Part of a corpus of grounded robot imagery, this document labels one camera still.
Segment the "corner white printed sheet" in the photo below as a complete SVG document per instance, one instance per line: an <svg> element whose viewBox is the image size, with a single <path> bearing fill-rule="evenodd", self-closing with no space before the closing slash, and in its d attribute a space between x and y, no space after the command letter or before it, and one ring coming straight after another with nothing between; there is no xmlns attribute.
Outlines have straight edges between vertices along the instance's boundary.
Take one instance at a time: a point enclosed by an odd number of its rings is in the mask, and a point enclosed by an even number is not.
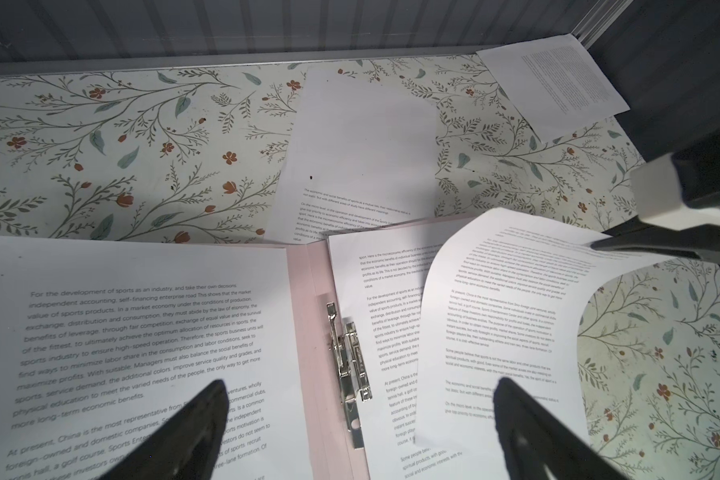
<svg viewBox="0 0 720 480"><path fill-rule="evenodd" d="M571 34L480 50L477 55L542 142L629 110Z"/></svg>

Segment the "metal folder clip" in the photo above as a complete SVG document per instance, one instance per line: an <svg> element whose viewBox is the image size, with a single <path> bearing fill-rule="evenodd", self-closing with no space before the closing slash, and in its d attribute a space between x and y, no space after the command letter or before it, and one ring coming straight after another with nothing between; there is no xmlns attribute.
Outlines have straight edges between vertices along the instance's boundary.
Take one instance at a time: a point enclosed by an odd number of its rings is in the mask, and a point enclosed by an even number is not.
<svg viewBox="0 0 720 480"><path fill-rule="evenodd" d="M336 365L340 404L354 449L365 447L358 405L373 398L354 322L344 321L335 302L326 304L331 351Z"/></svg>

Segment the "white printed paper sheet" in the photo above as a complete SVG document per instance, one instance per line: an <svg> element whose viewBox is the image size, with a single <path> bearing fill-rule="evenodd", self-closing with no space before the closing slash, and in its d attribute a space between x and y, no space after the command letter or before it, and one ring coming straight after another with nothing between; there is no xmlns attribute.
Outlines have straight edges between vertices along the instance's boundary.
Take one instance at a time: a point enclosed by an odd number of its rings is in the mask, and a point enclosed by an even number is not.
<svg viewBox="0 0 720 480"><path fill-rule="evenodd" d="M265 239L304 244L432 216L437 116L401 88L311 68Z"/></svg>

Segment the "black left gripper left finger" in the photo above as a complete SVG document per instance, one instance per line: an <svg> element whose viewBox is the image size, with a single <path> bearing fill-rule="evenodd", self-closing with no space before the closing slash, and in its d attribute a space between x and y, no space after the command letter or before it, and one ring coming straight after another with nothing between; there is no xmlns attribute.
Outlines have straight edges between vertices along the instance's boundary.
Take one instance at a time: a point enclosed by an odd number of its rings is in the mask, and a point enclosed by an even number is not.
<svg viewBox="0 0 720 480"><path fill-rule="evenodd" d="M226 386L214 380L102 478L210 479L228 412Z"/></svg>

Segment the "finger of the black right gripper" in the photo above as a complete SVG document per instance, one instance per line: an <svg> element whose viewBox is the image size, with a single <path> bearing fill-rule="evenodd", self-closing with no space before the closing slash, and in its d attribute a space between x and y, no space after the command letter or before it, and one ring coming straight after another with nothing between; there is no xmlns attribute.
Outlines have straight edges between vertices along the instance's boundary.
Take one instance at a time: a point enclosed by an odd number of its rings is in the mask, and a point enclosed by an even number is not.
<svg viewBox="0 0 720 480"><path fill-rule="evenodd" d="M641 230L596 241L591 248L654 253L720 265L720 230Z"/></svg>

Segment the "pink file folder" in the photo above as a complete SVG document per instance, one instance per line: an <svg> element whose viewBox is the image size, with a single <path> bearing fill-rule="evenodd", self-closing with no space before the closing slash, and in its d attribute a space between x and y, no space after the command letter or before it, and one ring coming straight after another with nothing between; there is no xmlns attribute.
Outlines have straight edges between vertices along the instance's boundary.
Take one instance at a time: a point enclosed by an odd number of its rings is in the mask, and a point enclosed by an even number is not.
<svg viewBox="0 0 720 480"><path fill-rule="evenodd" d="M254 418L240 396L231 392L230 420L219 456L222 466L231 467L250 457L261 479L299 479L303 475L300 463L308 460L313 479L373 479L365 447L352 446L340 404L326 304L335 302L341 318L342 315L328 240L286 250L298 352L294 366L301 390L292 393L285 389L291 376L284 372L284 362L274 367L278 379L268 385L281 411L294 404L304 407L303 426L309 449L300 451L293 434L267 437L263 421Z"/></svg>

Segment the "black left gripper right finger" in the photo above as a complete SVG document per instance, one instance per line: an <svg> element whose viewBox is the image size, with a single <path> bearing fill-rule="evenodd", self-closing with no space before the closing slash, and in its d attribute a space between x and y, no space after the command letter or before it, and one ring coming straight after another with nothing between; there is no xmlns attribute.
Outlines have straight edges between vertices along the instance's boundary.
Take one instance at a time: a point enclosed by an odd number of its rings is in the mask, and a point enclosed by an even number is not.
<svg viewBox="0 0 720 480"><path fill-rule="evenodd" d="M512 379L499 380L493 404L510 479L626 479Z"/></svg>

